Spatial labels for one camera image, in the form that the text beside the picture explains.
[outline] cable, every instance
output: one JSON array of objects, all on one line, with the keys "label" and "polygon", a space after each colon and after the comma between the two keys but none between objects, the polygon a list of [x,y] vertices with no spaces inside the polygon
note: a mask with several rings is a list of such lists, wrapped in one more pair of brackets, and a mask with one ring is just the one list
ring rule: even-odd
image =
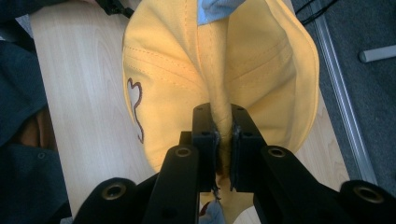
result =
[{"label": "cable", "polygon": [[[308,7],[311,3],[313,3],[316,0],[310,0],[308,1],[306,4],[304,4],[302,7],[300,7],[297,11],[296,14],[301,12],[304,8]],[[321,10],[317,11],[316,13],[312,14],[311,16],[309,16],[308,18],[306,18],[303,21],[300,21],[302,25],[307,25],[310,22],[314,21],[316,18],[318,18],[319,16],[323,15],[323,13],[325,13],[327,11],[327,9],[329,9],[332,5],[334,5],[336,2],[338,2],[338,0],[332,0],[326,7],[323,7]]]}]

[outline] wooden table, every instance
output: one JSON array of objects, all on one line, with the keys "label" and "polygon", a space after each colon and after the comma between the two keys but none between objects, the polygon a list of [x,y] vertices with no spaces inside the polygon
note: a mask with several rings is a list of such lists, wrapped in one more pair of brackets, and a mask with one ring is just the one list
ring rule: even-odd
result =
[{"label": "wooden table", "polygon": [[[291,7],[290,0],[285,0]],[[136,8],[137,0],[124,2]],[[140,183],[154,172],[135,135],[122,93],[122,35],[128,20],[99,7],[45,7],[31,24],[73,216],[102,181]],[[347,170],[322,96],[311,134],[297,157],[324,185],[339,190]],[[253,208],[237,223],[257,223]]]}]

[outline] metal strip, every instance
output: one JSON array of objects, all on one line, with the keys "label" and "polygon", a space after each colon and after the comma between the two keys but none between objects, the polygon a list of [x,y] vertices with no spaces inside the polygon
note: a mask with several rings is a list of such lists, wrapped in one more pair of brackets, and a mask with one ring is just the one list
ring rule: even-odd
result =
[{"label": "metal strip", "polygon": [[[313,2],[311,4],[311,8],[314,12],[323,8],[321,0]],[[317,18],[315,20],[315,25],[318,32],[320,46],[332,80],[332,87],[346,128],[349,144],[351,145],[353,156],[358,165],[361,179],[377,185],[373,166],[361,136],[361,129],[356,120],[353,106],[350,103],[351,101],[343,79],[343,73],[337,60],[325,16],[322,15]]]}]

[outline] carpeted floor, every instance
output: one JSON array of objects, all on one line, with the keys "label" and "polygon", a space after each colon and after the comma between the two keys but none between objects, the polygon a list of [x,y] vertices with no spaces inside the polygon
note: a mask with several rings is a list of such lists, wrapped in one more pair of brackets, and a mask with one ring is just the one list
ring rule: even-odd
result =
[{"label": "carpeted floor", "polygon": [[[323,5],[330,0],[321,1]],[[308,0],[291,0],[294,9]],[[300,20],[313,12],[298,14]],[[325,13],[344,81],[378,185],[396,196],[396,58],[361,63],[358,53],[396,45],[396,1],[341,0]],[[305,26],[320,55],[320,88],[351,179],[360,178],[323,60],[315,24]]]}]

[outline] yellow hat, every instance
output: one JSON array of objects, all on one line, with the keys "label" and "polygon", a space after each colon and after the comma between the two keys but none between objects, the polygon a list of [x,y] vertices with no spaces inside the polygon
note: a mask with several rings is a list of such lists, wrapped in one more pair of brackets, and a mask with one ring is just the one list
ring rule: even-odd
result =
[{"label": "yellow hat", "polygon": [[[229,18],[200,26],[197,1],[143,0],[125,31],[122,57],[136,142],[155,171],[180,132],[191,130],[197,105],[211,104],[222,137],[223,177],[230,158],[230,104],[247,109],[267,144],[293,152],[316,115],[317,49],[281,0],[247,0]],[[224,202],[240,197],[224,195],[231,197],[220,196]],[[250,204],[225,208],[232,211],[226,219]]]}]

